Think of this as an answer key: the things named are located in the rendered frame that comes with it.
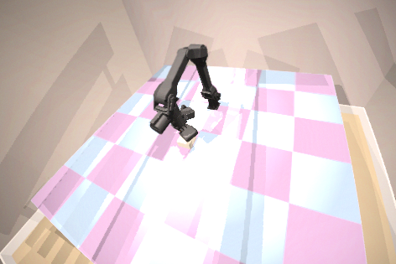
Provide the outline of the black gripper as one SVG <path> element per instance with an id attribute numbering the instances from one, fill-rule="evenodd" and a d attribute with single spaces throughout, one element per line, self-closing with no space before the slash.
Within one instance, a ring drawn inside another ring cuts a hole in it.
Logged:
<path id="1" fill-rule="evenodd" d="M 196 135 L 198 135 L 198 131 L 193 126 L 185 124 L 183 116 L 184 114 L 180 112 L 180 115 L 177 118 L 171 119 L 171 126 L 179 131 L 179 134 L 186 142 L 189 142 Z"/>

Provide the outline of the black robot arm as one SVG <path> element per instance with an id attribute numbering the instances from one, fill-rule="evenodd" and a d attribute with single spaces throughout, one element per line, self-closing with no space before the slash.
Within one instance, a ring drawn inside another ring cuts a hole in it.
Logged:
<path id="1" fill-rule="evenodd" d="M 184 114 L 184 122 L 195 118 L 195 111 L 186 105 L 182 105 L 179 109 L 176 102 L 179 97 L 177 85 L 180 78 L 187 66 L 189 60 L 197 68 L 201 84 L 203 86 L 201 91 L 201 97 L 208 99 L 207 109 L 218 110 L 218 102 L 221 99 L 221 93 L 217 91 L 217 88 L 211 83 L 211 77 L 207 68 L 206 60 L 208 57 L 208 49 L 204 44 L 190 44 L 188 47 L 183 49 L 177 49 L 177 55 L 171 65 L 168 74 L 162 82 L 160 82 L 156 90 L 154 91 L 153 97 L 153 110 L 156 111 L 156 115 L 150 121 L 150 127 L 158 134 L 162 134 L 167 126 L 171 123 L 171 119 L 175 119 L 180 115 L 180 112 Z M 162 104 L 163 106 L 159 106 Z"/>

